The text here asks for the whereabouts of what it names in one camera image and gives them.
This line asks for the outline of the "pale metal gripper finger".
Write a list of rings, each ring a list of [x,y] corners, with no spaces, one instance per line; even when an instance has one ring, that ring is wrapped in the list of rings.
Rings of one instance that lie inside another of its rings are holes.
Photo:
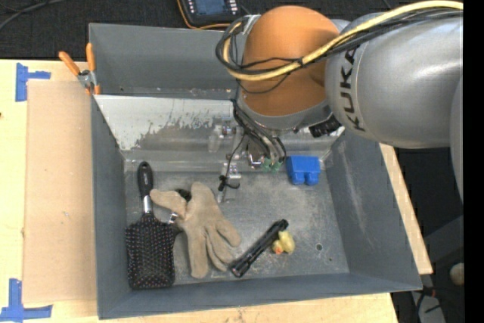
[[[224,203],[236,198],[241,174],[236,163],[224,163],[219,175],[218,202]]]
[[[207,148],[210,153],[215,153],[219,150],[226,139],[233,134],[232,127],[228,124],[216,125],[209,135]]]

